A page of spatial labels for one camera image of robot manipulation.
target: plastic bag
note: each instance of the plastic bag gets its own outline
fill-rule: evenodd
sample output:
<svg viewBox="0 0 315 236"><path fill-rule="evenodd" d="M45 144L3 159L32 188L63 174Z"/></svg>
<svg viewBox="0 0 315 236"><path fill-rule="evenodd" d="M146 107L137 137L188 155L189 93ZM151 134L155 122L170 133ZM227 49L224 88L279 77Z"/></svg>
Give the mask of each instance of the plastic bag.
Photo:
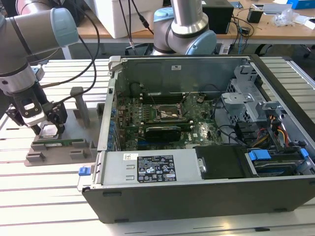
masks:
<svg viewBox="0 0 315 236"><path fill-rule="evenodd" d="M294 13L291 8L288 8L284 10L281 15L277 14L275 15L271 22L276 26L288 26L288 25L294 25L293 20L295 17L297 17L299 14Z"/></svg>

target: white label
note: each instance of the white label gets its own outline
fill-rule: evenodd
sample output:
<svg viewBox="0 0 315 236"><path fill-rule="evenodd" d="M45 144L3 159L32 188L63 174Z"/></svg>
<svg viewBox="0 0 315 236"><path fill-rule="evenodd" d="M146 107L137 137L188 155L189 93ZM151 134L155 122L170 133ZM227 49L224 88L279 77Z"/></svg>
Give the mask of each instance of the white label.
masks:
<svg viewBox="0 0 315 236"><path fill-rule="evenodd" d="M137 160L138 153L124 153L124 161Z"/></svg>
<svg viewBox="0 0 315 236"><path fill-rule="evenodd" d="M58 143L58 144L45 144L45 147L60 147L62 146L62 144Z"/></svg>
<svg viewBox="0 0 315 236"><path fill-rule="evenodd" d="M181 65L173 65L172 70L181 70L182 66Z"/></svg>

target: light blue joint cap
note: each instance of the light blue joint cap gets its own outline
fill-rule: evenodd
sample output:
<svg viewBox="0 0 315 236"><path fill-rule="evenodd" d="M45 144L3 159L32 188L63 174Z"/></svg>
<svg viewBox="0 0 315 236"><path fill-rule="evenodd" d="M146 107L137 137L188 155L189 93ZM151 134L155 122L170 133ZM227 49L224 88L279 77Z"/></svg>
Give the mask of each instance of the light blue joint cap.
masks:
<svg viewBox="0 0 315 236"><path fill-rule="evenodd" d="M0 13L0 27L4 24L5 17Z"/></svg>
<svg viewBox="0 0 315 236"><path fill-rule="evenodd" d="M186 51L186 55L210 55L217 45L217 36L208 30L195 39Z"/></svg>
<svg viewBox="0 0 315 236"><path fill-rule="evenodd" d="M166 21L169 19L174 19L172 7L161 8L154 13L154 22Z"/></svg>
<svg viewBox="0 0 315 236"><path fill-rule="evenodd" d="M77 43L79 34L71 13L65 8L53 8L50 13L56 41L60 47Z"/></svg>

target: wooden desk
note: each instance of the wooden desk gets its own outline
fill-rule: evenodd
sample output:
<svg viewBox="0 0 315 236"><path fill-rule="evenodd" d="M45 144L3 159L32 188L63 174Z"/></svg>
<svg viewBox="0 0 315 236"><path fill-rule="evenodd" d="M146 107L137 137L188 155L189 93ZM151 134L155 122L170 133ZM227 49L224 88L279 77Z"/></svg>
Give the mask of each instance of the wooden desk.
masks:
<svg viewBox="0 0 315 236"><path fill-rule="evenodd" d="M272 3L273 0L262 0L259 3ZM240 0L244 9L249 8L256 1ZM248 10L235 9L234 16L246 21ZM315 16L315 9L295 10L301 15ZM97 17L88 11L88 14L94 19L100 33L101 43L128 43L128 38L114 39L97 19ZM306 26L295 24L295 26L276 27L272 25L273 16L262 15L259 24L252 24L255 28L254 35L248 40L249 44L315 44L315 30L311 30ZM78 27L79 34L87 43L96 43L96 33L91 22L85 18ZM234 24L230 25L228 34L218 34L218 43L222 44L220 54L226 54L229 46L233 43L237 36L237 30ZM147 31L140 31L132 34L135 43L153 43L153 35ZM71 59L71 54L67 48L63 49L66 59Z"/></svg>
<svg viewBox="0 0 315 236"><path fill-rule="evenodd" d="M273 0L262 0L259 3L272 3ZM250 8L255 1L241 0L244 7ZM236 17L241 10L234 10L234 16ZM294 10L300 15L315 16L315 9ZM237 16L240 19L246 20L248 10L240 12ZM249 39L249 43L270 43L270 44L307 44L315 43L315 30L295 24L295 26L283 26L277 27L272 25L271 19L273 16L262 15L258 24L252 24L255 27L254 35ZM240 25L246 26L246 23L240 22ZM234 24L229 28L231 35L237 34L237 30Z"/></svg>

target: red wire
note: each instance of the red wire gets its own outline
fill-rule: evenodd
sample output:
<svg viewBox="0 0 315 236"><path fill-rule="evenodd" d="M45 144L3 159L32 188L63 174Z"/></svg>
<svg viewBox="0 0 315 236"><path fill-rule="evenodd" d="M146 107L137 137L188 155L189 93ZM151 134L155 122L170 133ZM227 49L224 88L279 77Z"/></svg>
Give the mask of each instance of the red wire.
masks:
<svg viewBox="0 0 315 236"><path fill-rule="evenodd" d="M257 133L257 140L259 139L260 132L263 131L263 130L266 130L266 129L262 128L262 129L260 129L260 130L258 131L258 133Z"/></svg>

